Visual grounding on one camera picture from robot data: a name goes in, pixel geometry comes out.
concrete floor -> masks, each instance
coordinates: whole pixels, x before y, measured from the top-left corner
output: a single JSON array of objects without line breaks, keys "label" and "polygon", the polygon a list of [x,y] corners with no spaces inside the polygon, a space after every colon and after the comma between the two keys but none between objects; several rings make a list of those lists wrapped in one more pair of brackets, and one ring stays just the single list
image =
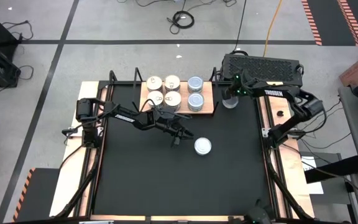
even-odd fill
[{"label": "concrete floor", "polygon": [[[14,57],[18,66],[35,68],[34,78],[21,80],[19,86],[0,93],[0,204],[12,177],[29,130],[35,107],[47,75],[52,78],[45,103],[32,136],[29,151],[18,177],[13,196],[8,200],[5,222],[11,220],[27,172],[32,167],[57,168],[63,157],[64,137],[60,131],[71,124],[80,84],[86,80],[106,80],[114,70],[119,80],[131,80],[135,67],[143,77],[177,74],[181,79],[192,75],[209,78],[213,67],[219,67],[225,53],[233,44],[219,44],[218,40],[235,40],[241,18],[243,0],[225,7],[221,0],[210,6],[192,10],[194,27],[172,35],[166,17],[181,9],[181,4],[158,2],[147,8],[133,0],[119,4],[115,0],[0,0],[0,22],[29,20],[34,31],[33,40],[60,40],[73,3],[74,18],[68,40],[217,40],[215,44],[78,44],[64,45],[57,54],[56,44],[23,44]],[[186,8],[199,1],[188,0]],[[247,0],[240,39],[264,40],[278,0]],[[27,26],[16,32],[30,35]],[[313,40],[303,6],[298,0],[286,0],[278,13],[271,40]],[[262,56],[261,44],[239,45],[250,55]],[[51,70],[54,57],[57,67]],[[338,75],[358,60],[358,47],[322,47],[317,45],[269,45],[266,57],[299,60],[305,66],[304,89],[315,93],[326,108],[337,103]],[[349,133],[342,110],[330,116],[325,127],[316,133],[317,139],[305,138],[315,146],[326,146]],[[302,151],[307,149],[300,143]],[[342,158],[356,154],[351,137],[318,152],[341,153]],[[318,218],[327,221],[348,220],[347,210],[317,205]]]}]

paper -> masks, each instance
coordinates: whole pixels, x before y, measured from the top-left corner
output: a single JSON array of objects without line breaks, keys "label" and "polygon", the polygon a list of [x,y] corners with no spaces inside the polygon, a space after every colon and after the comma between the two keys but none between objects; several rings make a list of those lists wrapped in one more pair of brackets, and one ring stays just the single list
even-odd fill
[{"label": "paper", "polygon": [[[302,160],[302,162],[305,162],[305,163],[311,165],[311,166],[308,166],[308,165],[302,163],[304,171],[316,168],[316,161],[314,160],[313,156],[302,156],[301,160]],[[308,184],[308,188],[309,188],[309,194],[324,194],[323,186],[321,185],[321,182],[315,182],[315,183]]]}]

tin can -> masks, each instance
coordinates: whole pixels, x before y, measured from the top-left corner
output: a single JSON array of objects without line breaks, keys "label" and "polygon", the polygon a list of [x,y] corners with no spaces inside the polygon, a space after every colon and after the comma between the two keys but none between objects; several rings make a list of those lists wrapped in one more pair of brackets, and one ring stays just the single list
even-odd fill
[{"label": "tin can", "polygon": [[147,79],[146,86],[149,91],[162,92],[162,79],[157,76],[152,76]]},{"label": "tin can", "polygon": [[197,154],[201,156],[207,155],[212,148],[211,141],[208,138],[199,138],[194,143],[194,149],[196,149]]},{"label": "tin can", "polygon": [[179,91],[180,79],[176,75],[169,75],[165,78],[166,91]]},{"label": "tin can", "polygon": [[204,81],[200,77],[191,77],[187,81],[187,90],[189,93],[201,93]]},{"label": "tin can", "polygon": [[156,107],[157,109],[161,109],[162,108],[162,101],[163,101],[163,95],[162,92],[160,91],[151,91],[148,95],[147,95],[147,99],[149,100],[147,103],[152,107]]},{"label": "tin can", "polygon": [[204,97],[199,93],[192,93],[190,94],[188,100],[187,100],[187,106],[189,107],[189,110],[193,112],[200,111],[203,109],[204,105]]},{"label": "tin can", "polygon": [[181,95],[177,91],[169,91],[165,94],[164,102],[167,107],[178,111],[180,109]]}]

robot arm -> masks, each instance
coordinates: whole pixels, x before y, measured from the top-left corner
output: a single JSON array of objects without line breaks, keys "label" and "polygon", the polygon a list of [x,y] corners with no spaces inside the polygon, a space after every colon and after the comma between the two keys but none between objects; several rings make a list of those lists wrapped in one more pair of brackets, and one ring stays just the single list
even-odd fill
[{"label": "robot arm", "polygon": [[[289,134],[299,135],[300,138],[305,134],[304,131],[292,131],[297,124],[305,122],[324,111],[323,102],[318,100],[313,94],[301,90],[293,85],[273,85],[267,82],[249,78],[245,72],[236,75],[232,84],[223,92],[223,100],[232,100],[238,96],[250,96],[253,98],[260,96],[275,96],[288,100],[294,115],[285,123],[272,127],[267,133],[269,146],[276,148],[288,139]],[[305,100],[302,105],[296,103],[295,99]]]},{"label": "robot arm", "polygon": [[[103,113],[93,116],[94,105],[104,106]],[[178,145],[180,140],[193,139],[193,133],[179,123],[180,118],[190,118],[169,111],[149,110],[136,112],[115,104],[111,101],[101,101],[97,98],[83,98],[77,101],[76,120],[83,126],[83,144],[90,147],[99,146],[99,136],[95,123],[102,118],[113,117],[131,123],[139,130],[157,128],[173,136],[172,145]]]}]

black table surface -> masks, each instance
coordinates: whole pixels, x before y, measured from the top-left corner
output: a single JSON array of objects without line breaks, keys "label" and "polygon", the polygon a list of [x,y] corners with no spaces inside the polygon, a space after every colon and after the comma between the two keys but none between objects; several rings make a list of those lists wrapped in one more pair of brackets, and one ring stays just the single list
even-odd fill
[{"label": "black table surface", "polygon": [[[113,102],[134,108],[132,96],[131,86],[114,87]],[[139,102],[140,86],[135,96]],[[221,100],[220,90],[214,97]],[[109,118],[94,214],[243,215],[260,199],[271,215],[257,113],[250,98],[232,110],[220,103],[214,116],[181,121],[195,139],[175,148],[161,130]],[[194,150],[200,137],[212,143],[205,156]]]}]

